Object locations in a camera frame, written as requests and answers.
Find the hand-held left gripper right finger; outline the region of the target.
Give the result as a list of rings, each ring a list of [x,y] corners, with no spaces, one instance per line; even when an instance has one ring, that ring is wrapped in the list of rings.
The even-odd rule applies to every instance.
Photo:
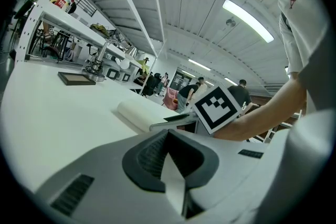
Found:
[[[260,158],[242,155],[239,152],[248,150],[262,156],[268,145],[254,142],[234,142],[199,136],[204,143],[218,156],[216,173],[203,187],[191,190],[192,205],[197,209],[209,210],[228,197],[247,178],[256,167]],[[179,171],[170,154],[167,154],[167,199],[173,209],[180,215],[185,206],[185,178]]]

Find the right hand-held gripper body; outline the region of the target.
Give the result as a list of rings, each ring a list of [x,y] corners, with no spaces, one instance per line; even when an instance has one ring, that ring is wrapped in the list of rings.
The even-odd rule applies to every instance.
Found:
[[[193,110],[210,136],[226,126],[241,113],[241,106],[222,84],[212,86],[200,95],[193,104]]]

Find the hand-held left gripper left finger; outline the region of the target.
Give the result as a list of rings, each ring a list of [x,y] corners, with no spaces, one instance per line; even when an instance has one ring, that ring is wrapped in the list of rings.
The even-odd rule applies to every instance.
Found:
[[[122,168],[124,154],[155,134],[93,148],[51,175],[35,194],[61,222],[180,222],[165,193],[139,188]]]

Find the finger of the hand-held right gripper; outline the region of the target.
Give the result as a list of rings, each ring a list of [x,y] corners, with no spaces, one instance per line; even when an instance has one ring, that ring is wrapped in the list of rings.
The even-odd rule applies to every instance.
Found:
[[[176,116],[171,116],[164,118],[164,122],[152,124],[149,127],[150,131],[161,131],[161,130],[183,130],[187,132],[196,132],[196,127],[198,125],[198,116],[194,112],[178,114]]]

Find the person's right forearm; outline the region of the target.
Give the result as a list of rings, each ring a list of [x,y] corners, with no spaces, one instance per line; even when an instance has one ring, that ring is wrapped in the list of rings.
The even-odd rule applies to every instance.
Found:
[[[217,130],[214,137],[244,141],[259,135],[300,110],[306,101],[306,96],[306,89],[299,82],[298,75],[293,73],[289,81],[265,105]]]

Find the person's white shirt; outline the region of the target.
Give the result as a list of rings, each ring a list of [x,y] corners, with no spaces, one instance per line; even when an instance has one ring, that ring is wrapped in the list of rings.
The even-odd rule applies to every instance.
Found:
[[[308,65],[311,55],[319,47],[330,27],[330,17],[322,0],[278,0],[279,20],[288,73],[299,74]]]

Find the olive green cloth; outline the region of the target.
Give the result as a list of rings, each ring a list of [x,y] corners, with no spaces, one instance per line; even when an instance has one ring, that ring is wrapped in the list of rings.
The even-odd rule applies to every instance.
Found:
[[[109,36],[107,29],[100,25],[100,24],[91,24],[90,29],[95,31],[98,34],[101,34],[102,36]]]

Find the white metal shelf rack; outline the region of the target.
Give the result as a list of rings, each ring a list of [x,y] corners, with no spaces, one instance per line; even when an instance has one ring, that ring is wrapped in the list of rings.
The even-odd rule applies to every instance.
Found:
[[[164,42],[164,29],[159,0],[88,0],[135,48],[158,56],[161,47],[153,40]],[[97,32],[67,14],[51,0],[38,0],[30,13],[19,40],[16,58],[23,61],[35,30],[46,22],[86,43],[101,48],[106,40]]]

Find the black frame with tan panel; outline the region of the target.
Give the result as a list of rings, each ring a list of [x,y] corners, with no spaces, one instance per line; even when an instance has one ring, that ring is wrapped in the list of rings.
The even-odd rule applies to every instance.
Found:
[[[79,73],[58,72],[58,77],[66,86],[93,86],[96,84],[87,75]]]

